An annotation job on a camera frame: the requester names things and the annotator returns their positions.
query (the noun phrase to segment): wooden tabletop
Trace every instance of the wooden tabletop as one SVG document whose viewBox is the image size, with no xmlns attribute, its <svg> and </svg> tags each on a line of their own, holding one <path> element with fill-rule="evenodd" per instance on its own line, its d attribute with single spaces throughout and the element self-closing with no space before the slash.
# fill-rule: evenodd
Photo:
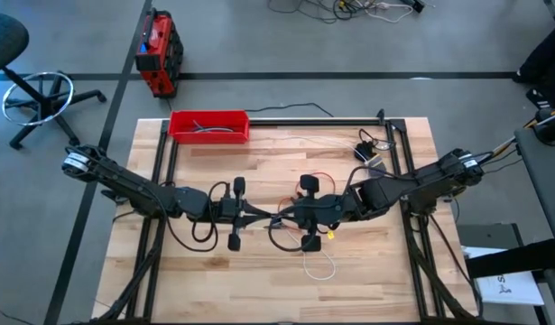
<svg viewBox="0 0 555 325">
<path fill-rule="evenodd" d="M 438 156 L 427 118 L 405 120 L 415 166 L 434 162 Z M 153 171 L 161 122 L 141 119 L 134 133 L 127 168 L 146 178 L 151 178 Z M 282 198 L 294 195 L 296 183 L 304 173 L 328 173 L 335 180 L 336 193 L 340 193 L 350 171 L 360 164 L 352 150 L 344 145 L 356 144 L 358 129 L 358 126 L 254 127 L 247 144 L 181 145 L 174 180 L 177 186 L 208 191 L 217 181 L 232 182 L 236 176 L 244 176 L 248 201 L 261 209 L 276 211 Z M 374 137 L 385 139 L 382 127 L 365 126 L 364 129 Z M 161 181 L 164 181 L 170 146 L 171 139 L 165 147 Z M 404 169 L 401 144 L 397 147 Z M 391 171 L 389 153 L 381 152 L 381 155 Z M 319 177 L 320 194 L 332 192 L 333 183 L 325 176 Z M 355 181 L 364 177 L 365 171 L 358 172 Z M 216 200 L 220 195 L 219 188 L 213 197 Z M 121 207 L 117 214 L 130 209 Z M 462 260 L 449 205 L 439 203 L 434 217 Z M 190 223 L 184 217 L 172 219 L 171 223 L 185 243 L 195 247 L 210 245 L 193 242 Z M 342 224 L 333 239 L 322 238 L 323 252 L 337 265 L 337 273 L 327 281 L 313 280 L 304 273 L 302 253 L 286 253 L 274 247 L 264 229 L 267 223 L 255 223 L 241 232 L 240 252 L 227 249 L 227 226 L 219 227 L 219 244 L 210 253 L 184 249 L 167 231 L 153 321 L 419 320 L 398 205 L 380 218 Z M 93 316 L 106 311 L 106 304 L 116 299 L 131 278 L 141 225 L 142 219 L 137 215 L 120 218 L 114 224 Z M 199 225 L 198 235 L 203 237 L 207 227 Z M 461 304 L 475 313 L 471 289 L 456 269 L 435 227 L 430 225 L 429 232 L 439 277 Z M 283 246 L 297 246 L 285 230 L 276 230 L 274 234 Z M 322 253 L 307 254 L 307 268 L 317 277 L 331 273 L 328 259 Z M 423 278 L 426 301 L 433 314 L 430 289 Z M 143 306 L 145 286 L 146 281 L 140 291 L 139 306 Z"/>
</svg>

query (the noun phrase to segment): white cable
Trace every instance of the white cable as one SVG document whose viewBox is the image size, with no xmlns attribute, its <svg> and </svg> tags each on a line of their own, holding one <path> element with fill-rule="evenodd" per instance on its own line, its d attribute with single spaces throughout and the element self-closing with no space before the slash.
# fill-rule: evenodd
<svg viewBox="0 0 555 325">
<path fill-rule="evenodd" d="M 385 22 L 388 22 L 388 23 L 398 23 L 402 20 L 403 17 L 405 17 L 407 15 L 410 15 L 413 12 L 413 8 L 410 5 L 393 5 L 393 4 L 387 4 L 387 3 L 384 3 L 384 2 L 378 3 L 378 4 L 373 4 L 374 1 L 375 0 L 373 0 L 371 2 L 366 1 L 365 4 L 362 5 L 361 2 L 359 2 L 359 0 L 356 0 L 356 2 L 364 9 L 364 11 L 367 15 L 369 15 L 370 17 L 373 17 L 375 19 L 381 19 L 381 20 L 383 20 Z M 371 8 L 382 9 L 382 10 L 387 10 L 387 9 L 390 9 L 390 8 L 405 8 L 405 9 L 408 9 L 408 12 L 405 13 L 405 14 L 402 14 L 396 20 L 391 20 L 391 19 L 382 17 L 382 16 L 377 15 L 377 14 L 371 14 L 368 10 L 368 9 L 371 9 Z"/>
<path fill-rule="evenodd" d="M 321 140 L 325 140 L 325 141 L 329 141 L 335 144 L 341 144 L 346 146 L 347 148 L 351 149 L 352 151 L 356 152 L 357 155 L 359 155 L 361 158 L 363 158 L 364 162 L 367 161 L 367 159 L 358 151 L 356 150 L 356 148 L 354 148 L 353 146 L 349 145 L 349 144 L 344 144 L 338 140 L 332 139 L 332 138 L 328 138 L 325 136 L 287 136 L 284 138 L 275 138 L 275 140 L 287 140 L 287 139 L 305 139 L 305 140 L 309 140 L 311 141 L 312 139 L 321 139 Z"/>
<path fill-rule="evenodd" d="M 289 237 L 291 237 L 291 239 L 293 239 L 295 241 L 295 243 L 297 243 L 297 245 L 301 244 L 300 241 L 297 240 L 297 238 L 295 238 L 295 236 L 291 234 L 291 232 L 289 231 L 288 228 L 286 228 L 285 230 L 287 231 L 287 235 L 289 235 Z M 329 279 L 331 279 L 332 277 L 335 276 L 335 273 L 338 271 L 338 266 L 335 264 L 335 262 L 333 262 L 333 259 L 327 253 L 325 253 L 325 251 L 323 251 L 323 249 L 321 249 L 321 253 L 331 263 L 331 268 L 333 269 L 333 271 L 331 271 L 331 274 L 326 276 L 326 277 L 322 277 L 322 278 L 311 274 L 310 271 L 307 269 L 307 254 L 305 252 L 303 252 L 303 271 L 305 271 L 305 274 L 313 280 L 327 281 L 327 280 L 329 280 Z"/>
</svg>

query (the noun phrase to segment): gray floor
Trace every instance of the gray floor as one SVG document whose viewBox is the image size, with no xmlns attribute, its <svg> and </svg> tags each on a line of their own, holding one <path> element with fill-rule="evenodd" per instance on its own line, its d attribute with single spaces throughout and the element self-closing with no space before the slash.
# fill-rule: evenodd
<svg viewBox="0 0 555 325">
<path fill-rule="evenodd" d="M 288 6 L 290 0 L 275 0 Z M 172 13 L 186 48 L 184 72 L 256 71 L 509 71 L 555 25 L 542 0 L 432 0 L 419 16 L 399 24 L 356 19 L 325 25 L 300 14 L 270 12 L 261 0 L 154 0 Z M 119 73 L 142 0 L 0 0 L 0 12 L 31 33 L 11 66 L 22 73 Z M 10 83 L 0 81 L 0 100 Z M 83 143 L 96 144 L 116 81 L 76 81 L 98 88 L 96 100 L 65 114 Z M 531 118 L 526 88 L 509 79 L 183 81 L 175 109 L 258 108 L 313 101 L 335 116 L 428 116 L 438 151 L 489 150 Z M 109 155 L 125 163 L 136 119 L 165 117 L 169 108 L 142 81 L 129 81 Z M 311 108 L 255 116 L 320 116 Z M 8 140 L 19 127 L 0 113 L 0 310 L 42 322 L 84 185 L 62 175 L 67 144 L 45 125 L 16 152 Z M 550 231 L 522 165 L 485 178 L 459 200 L 461 224 L 516 222 L 524 240 Z M 88 219 L 61 321 L 86 320 L 110 232 L 114 206 L 98 195 Z M 530 309 L 487 306 L 490 320 L 533 323 Z M 0 324 L 16 324 L 0 315 Z"/>
</svg>

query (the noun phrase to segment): red plastic tray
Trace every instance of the red plastic tray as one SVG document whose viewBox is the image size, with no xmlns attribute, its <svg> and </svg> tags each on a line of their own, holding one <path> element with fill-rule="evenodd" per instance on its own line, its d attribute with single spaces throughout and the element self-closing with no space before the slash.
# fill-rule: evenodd
<svg viewBox="0 0 555 325">
<path fill-rule="evenodd" d="M 233 132 L 195 132 L 199 129 L 196 123 Z M 243 110 L 172 112 L 169 135 L 180 144 L 244 144 L 249 140 L 249 116 Z"/>
</svg>

